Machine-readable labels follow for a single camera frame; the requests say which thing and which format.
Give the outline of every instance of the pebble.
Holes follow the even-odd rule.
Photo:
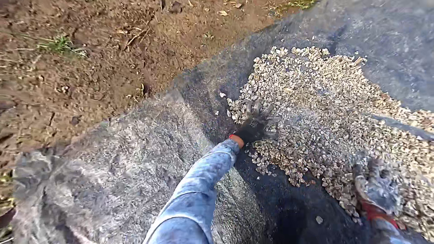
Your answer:
[[[317,217],[315,218],[315,220],[316,220],[316,222],[317,222],[318,224],[322,224],[322,222],[324,221],[320,216],[317,216]]]

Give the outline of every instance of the gravel pile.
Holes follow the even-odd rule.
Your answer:
[[[402,196],[395,215],[434,241],[434,142],[390,127],[378,117],[434,132],[434,113],[400,107],[363,76],[360,65],[365,61],[330,56],[327,49],[315,47],[293,47],[290,53],[273,47],[270,54],[255,58],[239,99],[227,99],[228,116],[242,123],[247,101],[273,104],[270,116],[282,120],[267,130],[277,131],[279,139],[253,144],[256,152],[250,156],[256,170],[271,175],[267,166],[276,164],[294,186],[311,184],[302,178],[311,171],[354,222],[360,219],[352,167],[356,162],[366,165],[370,157],[384,159]]]

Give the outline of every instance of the sleeve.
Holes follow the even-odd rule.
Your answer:
[[[239,151],[238,144],[227,139],[196,161],[148,230],[143,244],[164,243],[158,237],[165,236],[163,233],[167,233],[168,229],[177,230],[172,232],[170,243],[184,243],[183,240],[192,236],[205,235],[207,243],[213,244],[211,222],[217,195],[214,185],[234,165]],[[190,243],[204,243],[200,240]]]
[[[374,235],[371,239],[373,244],[411,244],[399,231],[383,218],[376,218],[371,221]]]

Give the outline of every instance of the glove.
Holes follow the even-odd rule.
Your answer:
[[[265,132],[264,129],[266,126],[279,121],[280,118],[275,117],[273,119],[265,119],[273,109],[273,105],[268,106],[266,110],[264,110],[262,113],[259,113],[262,106],[261,103],[262,99],[258,98],[255,105],[253,106],[253,111],[252,101],[247,103],[248,118],[242,123],[240,129],[233,133],[233,135],[240,137],[244,144],[263,139],[277,139],[278,137],[276,132]]]
[[[391,180],[390,171],[386,169],[380,171],[383,165],[384,162],[381,159],[370,160],[368,162],[369,178],[367,179],[362,172],[362,166],[356,164],[353,170],[355,190],[369,220],[380,217],[397,227],[391,216],[398,212],[401,198],[396,182]]]

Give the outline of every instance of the brown soil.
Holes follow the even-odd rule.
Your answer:
[[[68,143],[272,24],[267,1],[0,0],[1,168],[19,152]],[[37,48],[58,35],[88,57]]]

